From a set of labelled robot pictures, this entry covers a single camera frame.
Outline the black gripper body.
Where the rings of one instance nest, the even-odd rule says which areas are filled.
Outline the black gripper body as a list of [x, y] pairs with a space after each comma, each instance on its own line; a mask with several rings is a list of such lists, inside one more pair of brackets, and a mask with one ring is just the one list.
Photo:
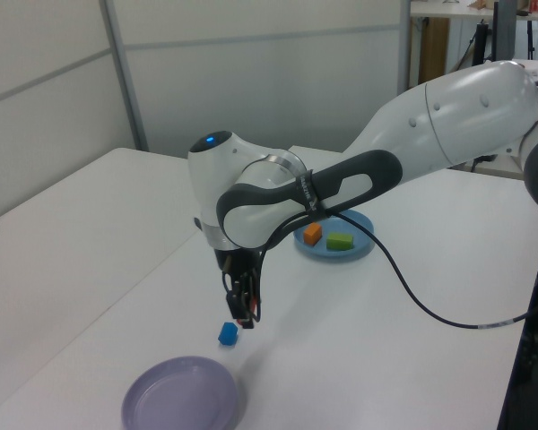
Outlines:
[[234, 249], [229, 251], [214, 250], [216, 261], [222, 273], [241, 276], [257, 269], [261, 253], [257, 250]]

